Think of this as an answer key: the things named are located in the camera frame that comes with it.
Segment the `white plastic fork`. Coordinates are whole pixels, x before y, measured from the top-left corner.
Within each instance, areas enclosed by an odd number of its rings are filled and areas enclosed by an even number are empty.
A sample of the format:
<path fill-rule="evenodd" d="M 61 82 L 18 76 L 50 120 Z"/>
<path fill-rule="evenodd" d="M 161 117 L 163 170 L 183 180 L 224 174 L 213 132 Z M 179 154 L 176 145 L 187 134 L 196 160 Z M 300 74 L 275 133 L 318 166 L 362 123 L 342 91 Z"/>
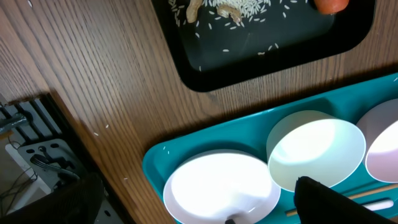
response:
<path fill-rule="evenodd" d="M 363 207 L 371 211 L 385 210 L 393 206 L 394 202 L 391 199 L 384 199 L 377 202 L 363 204 Z"/>

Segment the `wooden skewer stick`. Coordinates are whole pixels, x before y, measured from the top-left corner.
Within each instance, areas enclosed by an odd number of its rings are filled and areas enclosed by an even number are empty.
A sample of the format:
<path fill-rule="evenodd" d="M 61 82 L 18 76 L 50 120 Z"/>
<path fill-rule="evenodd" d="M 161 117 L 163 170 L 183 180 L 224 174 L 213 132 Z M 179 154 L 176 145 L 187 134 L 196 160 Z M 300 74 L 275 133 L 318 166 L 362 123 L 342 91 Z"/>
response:
<path fill-rule="evenodd" d="M 375 189 L 367 190 L 365 192 L 361 192 L 361 193 L 358 193 L 358 194 L 350 195 L 350 196 L 348 196 L 348 198 L 353 200 L 353 199 L 365 197 L 365 196 L 368 196 L 368 195 L 378 194 L 380 192 L 385 192 L 385 191 L 388 191 L 388 190 L 396 189 L 397 186 L 398 186 L 398 184 L 385 185 L 385 186 L 378 187 L 378 188 L 375 188 Z M 297 214 L 298 213 L 297 213 L 296 209 L 289 210 L 289 211 L 285 212 L 285 215 L 287 217 L 291 217 L 291 216 L 294 216 L 294 215 L 297 215 Z"/>

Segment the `pale green bowl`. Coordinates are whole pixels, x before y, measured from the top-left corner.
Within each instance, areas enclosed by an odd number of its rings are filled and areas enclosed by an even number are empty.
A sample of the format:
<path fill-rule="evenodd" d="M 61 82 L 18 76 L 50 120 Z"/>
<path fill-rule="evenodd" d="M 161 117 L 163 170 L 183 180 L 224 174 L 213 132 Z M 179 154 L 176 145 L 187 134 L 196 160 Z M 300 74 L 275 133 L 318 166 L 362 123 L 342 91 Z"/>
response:
<path fill-rule="evenodd" d="M 282 118 L 266 143 L 272 180 L 293 192 L 303 176 L 333 187 L 347 179 L 366 152 L 363 132 L 353 123 L 315 110 Z"/>

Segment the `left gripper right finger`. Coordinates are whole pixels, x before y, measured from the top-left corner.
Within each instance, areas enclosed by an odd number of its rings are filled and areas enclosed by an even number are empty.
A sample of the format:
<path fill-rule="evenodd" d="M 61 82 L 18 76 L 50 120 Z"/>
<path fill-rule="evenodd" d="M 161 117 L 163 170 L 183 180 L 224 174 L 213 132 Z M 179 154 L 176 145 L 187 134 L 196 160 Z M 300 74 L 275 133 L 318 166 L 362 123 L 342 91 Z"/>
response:
<path fill-rule="evenodd" d="M 306 176 L 296 181 L 294 204 L 301 224 L 394 223 Z"/>

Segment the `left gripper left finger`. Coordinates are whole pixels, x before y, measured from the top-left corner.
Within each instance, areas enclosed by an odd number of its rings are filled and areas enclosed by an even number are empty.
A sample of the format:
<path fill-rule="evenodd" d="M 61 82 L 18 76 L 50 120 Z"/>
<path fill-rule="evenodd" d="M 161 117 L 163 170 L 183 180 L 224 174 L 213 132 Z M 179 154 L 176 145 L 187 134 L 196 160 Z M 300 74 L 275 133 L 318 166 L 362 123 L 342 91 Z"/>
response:
<path fill-rule="evenodd" d="M 2 217 L 1 224 L 93 224 L 103 198 L 103 182 L 91 173 Z"/>

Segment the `orange carrot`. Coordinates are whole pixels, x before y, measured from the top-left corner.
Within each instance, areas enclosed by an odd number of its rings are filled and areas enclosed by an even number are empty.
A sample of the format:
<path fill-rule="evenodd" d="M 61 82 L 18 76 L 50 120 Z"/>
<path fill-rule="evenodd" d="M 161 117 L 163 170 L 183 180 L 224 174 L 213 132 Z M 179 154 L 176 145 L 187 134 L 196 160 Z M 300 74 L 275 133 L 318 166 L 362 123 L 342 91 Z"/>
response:
<path fill-rule="evenodd" d="M 335 14 L 344 10 L 349 0 L 314 0 L 314 3 L 321 14 Z"/>

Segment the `pink bowl with food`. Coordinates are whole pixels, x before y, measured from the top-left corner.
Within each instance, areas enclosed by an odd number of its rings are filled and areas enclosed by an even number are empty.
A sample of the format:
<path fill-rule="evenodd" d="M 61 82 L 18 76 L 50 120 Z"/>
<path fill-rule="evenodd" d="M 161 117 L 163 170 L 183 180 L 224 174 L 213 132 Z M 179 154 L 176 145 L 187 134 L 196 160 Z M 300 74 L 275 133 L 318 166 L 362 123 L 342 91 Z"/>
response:
<path fill-rule="evenodd" d="M 363 164 L 368 174 L 387 183 L 397 182 L 397 100 L 383 102 L 357 122 L 366 140 Z"/>

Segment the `pink round plate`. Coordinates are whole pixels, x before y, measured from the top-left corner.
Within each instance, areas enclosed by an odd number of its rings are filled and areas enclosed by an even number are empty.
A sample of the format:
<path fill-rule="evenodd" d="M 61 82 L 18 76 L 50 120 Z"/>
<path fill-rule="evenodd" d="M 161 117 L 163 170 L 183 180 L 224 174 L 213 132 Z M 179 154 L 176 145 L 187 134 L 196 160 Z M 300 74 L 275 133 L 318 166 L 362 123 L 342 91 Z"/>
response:
<path fill-rule="evenodd" d="M 167 179 L 163 201 L 180 223 L 256 223 L 281 195 L 262 160 L 232 149 L 197 154 Z"/>

